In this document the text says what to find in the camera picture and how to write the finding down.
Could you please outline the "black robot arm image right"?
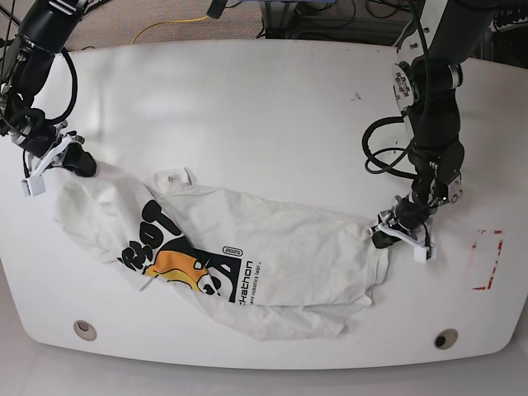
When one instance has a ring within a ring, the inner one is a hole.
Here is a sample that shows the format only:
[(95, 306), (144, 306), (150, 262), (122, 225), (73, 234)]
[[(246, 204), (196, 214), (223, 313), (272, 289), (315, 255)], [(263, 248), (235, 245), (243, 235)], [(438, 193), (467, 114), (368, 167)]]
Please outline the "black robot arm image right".
[[(400, 114), (375, 121), (362, 138), (366, 162), (376, 166), (375, 172), (412, 183), (409, 194), (378, 214), (371, 230), (376, 248), (416, 239), (439, 207), (461, 198), (464, 146), (455, 97), (464, 81), (461, 65), (472, 56), (498, 12), (508, 6), (508, 1), (409, 2), (412, 20), (396, 44), (393, 66)], [(370, 151), (372, 134), (391, 124), (403, 124), (411, 135), (400, 156), (408, 158), (413, 173), (396, 170)]]

